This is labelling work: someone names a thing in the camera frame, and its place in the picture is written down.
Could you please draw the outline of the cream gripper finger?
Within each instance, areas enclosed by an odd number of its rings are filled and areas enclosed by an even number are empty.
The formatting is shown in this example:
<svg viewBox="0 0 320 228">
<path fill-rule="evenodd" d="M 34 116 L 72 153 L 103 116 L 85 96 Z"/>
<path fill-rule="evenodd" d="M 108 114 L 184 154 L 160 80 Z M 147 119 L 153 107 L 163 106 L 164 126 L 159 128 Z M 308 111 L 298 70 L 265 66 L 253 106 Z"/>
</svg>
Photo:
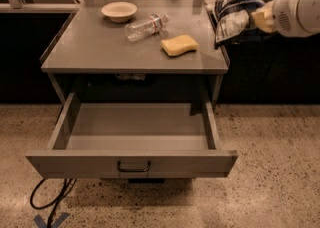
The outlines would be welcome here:
<svg viewBox="0 0 320 228">
<path fill-rule="evenodd" d="M 254 24 L 260 30 L 266 33 L 276 31 L 273 18 L 273 1 L 267 2 L 263 7 L 260 7 L 251 13 L 251 18 Z"/>
</svg>

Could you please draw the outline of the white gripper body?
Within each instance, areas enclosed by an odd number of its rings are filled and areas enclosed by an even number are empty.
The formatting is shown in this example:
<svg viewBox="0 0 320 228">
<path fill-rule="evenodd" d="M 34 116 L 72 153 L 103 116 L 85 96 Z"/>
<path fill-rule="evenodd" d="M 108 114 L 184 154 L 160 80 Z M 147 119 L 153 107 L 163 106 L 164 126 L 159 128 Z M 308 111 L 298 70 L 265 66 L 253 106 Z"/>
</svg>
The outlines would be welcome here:
<svg viewBox="0 0 320 228">
<path fill-rule="evenodd" d="M 303 27 L 298 18 L 299 0 L 275 0 L 272 8 L 274 26 L 285 37 L 302 37 Z"/>
</svg>

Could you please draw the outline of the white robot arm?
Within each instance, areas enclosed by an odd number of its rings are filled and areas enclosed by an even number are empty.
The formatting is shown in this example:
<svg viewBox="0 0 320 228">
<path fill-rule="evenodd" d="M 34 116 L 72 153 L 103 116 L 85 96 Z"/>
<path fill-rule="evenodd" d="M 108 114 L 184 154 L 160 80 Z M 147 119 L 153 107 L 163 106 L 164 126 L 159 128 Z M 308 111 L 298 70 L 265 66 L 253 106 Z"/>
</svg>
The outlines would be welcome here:
<svg viewBox="0 0 320 228">
<path fill-rule="evenodd" d="M 320 33 L 320 0 L 272 0 L 250 16 L 267 33 L 300 38 Z"/>
</svg>

